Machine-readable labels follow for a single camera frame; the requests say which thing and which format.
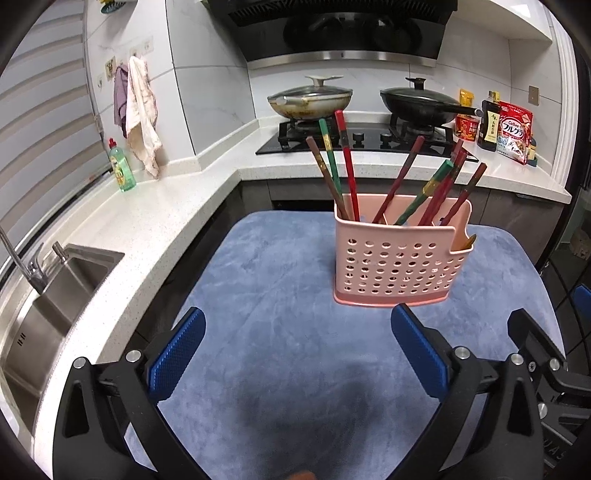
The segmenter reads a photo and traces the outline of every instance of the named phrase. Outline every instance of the red chopstick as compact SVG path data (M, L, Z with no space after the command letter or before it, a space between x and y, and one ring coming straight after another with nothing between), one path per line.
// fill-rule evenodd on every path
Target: red chopstick
M472 190L474 190L474 188L476 187L476 184L482 178L482 174L484 173L485 170L486 170L486 163L481 163L480 165L478 165L478 169L476 170L476 173L472 176L472 178L470 179L470 182L468 182L468 185L466 185L466 188L462 190L460 197L456 200L456 203L453 204L452 209L448 212L448 214L445 216L445 218L443 220L441 220L441 225L448 225L449 224L452 217L457 213L457 211L460 209L462 204L467 200L468 196L472 193Z
M355 221L359 222L359 202L357 200L357 183L355 182L355 172L353 170L353 159L351 158L351 148L349 146L349 136L347 135L347 124L342 110L335 112L336 124L339 127L340 146L343 148L345 157L345 167L347 168L347 180L349 182L349 191L351 193L351 203L353 203L353 216Z
M422 135L419 135L417 137L417 139L414 141L414 145L413 145L410 153L408 154L408 157L407 157L406 161L404 162L404 165L400 169L400 173L398 174L398 177L396 178L396 180L394 180L394 183L392 184L392 187L390 188L388 195L386 195L386 198L385 198L382 206L379 208L378 213L375 214L375 217L374 217L374 220L372 221L372 223L379 223L379 221L381 220L382 215L384 214L384 212L388 208L388 205L390 205L390 202L394 198L396 191L400 188L400 185L402 185L402 181L404 180L404 177L406 176L406 174L410 170L410 167L413 166L413 162L414 162L415 158L417 158L418 153L421 151L421 148L422 148L424 142L425 142L425 137Z
M460 153L458 153L458 155L456 156L452 171L445 178L445 180L443 180L443 182L439 184L439 187L437 187L437 190L433 194L433 198L431 199L431 202L429 203L427 210L425 210L425 213L423 214L421 221L418 223L419 225L431 224L431 222L435 218L435 215L437 215L437 212L439 211L439 209L443 205L443 202L447 198L447 195L451 191L453 184L456 182L457 176L459 175L460 170L464 166L464 162L466 161L467 157L468 152L462 148Z

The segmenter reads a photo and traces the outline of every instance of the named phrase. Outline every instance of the pan lid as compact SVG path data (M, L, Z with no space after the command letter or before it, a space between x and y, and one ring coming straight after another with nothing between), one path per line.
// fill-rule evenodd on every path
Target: pan lid
M299 97L299 98L346 98L353 95L353 90L348 88L335 87L333 85L324 85L327 80L342 78L342 75L333 75L331 77L321 77L316 75L306 75L314 83L303 87L291 88L283 92L276 93L267 97L270 102L275 102L279 98Z
M455 98L445 95L444 93L434 92L433 90L425 90L426 79L424 78L406 77L406 79L409 82L414 83L414 88L389 88L387 90L381 90L380 93L405 97L409 100L419 100L421 102L451 103L452 105L460 105L460 102L458 102Z

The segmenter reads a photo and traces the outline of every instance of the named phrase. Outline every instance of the light switch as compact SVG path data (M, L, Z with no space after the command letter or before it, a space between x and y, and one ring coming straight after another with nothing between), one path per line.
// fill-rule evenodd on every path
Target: light switch
M540 105L540 89L538 87L530 85L530 94L527 101L535 106Z

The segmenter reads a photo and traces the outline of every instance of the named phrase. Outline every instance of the towel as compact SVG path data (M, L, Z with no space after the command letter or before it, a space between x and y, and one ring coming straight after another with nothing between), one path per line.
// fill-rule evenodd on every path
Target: towel
M123 136L127 138L127 129L125 128L125 117L127 115L127 65L119 65L115 72L115 81L113 86L113 105L115 113L115 125L119 125L123 130Z
M148 65L138 57L129 59L129 78L127 84L126 128L129 148L144 164L145 169L158 177L156 152L162 142L154 129L158 111L156 98L148 81Z

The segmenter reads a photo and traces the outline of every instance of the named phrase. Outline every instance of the speckled countertop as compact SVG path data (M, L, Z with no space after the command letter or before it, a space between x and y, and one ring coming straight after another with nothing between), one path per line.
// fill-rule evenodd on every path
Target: speckled countertop
M367 121L365 117L355 118L354 113L348 114L348 118ZM237 135L230 135L208 155L172 164L163 169L161 179L141 181L126 193L119 192L113 181L106 181L71 208L67 218L58 222L44 239L46 245L58 240L62 244L125 254L64 341L41 399L33 455L50 476L56 414L72 362L78 356L85 356L91 362L113 361L121 356L166 276L241 180L320 177L310 153L255 155L275 134L276 125L276 119L254 121L238 134L243 137L238 143ZM521 166L501 155L468 147L474 148L475 156L489 166L480 186L570 202L568 192L541 168ZM355 173L358 177L395 178L405 158L405 154L355 152ZM341 153L337 153L337 160L344 177ZM420 155L407 179L428 180L439 164L433 157ZM466 184L475 170L475 163L466 163L458 182ZM48 247L45 250L48 260L52 254ZM12 291L25 288L13 286ZM13 303L0 296L0 312Z

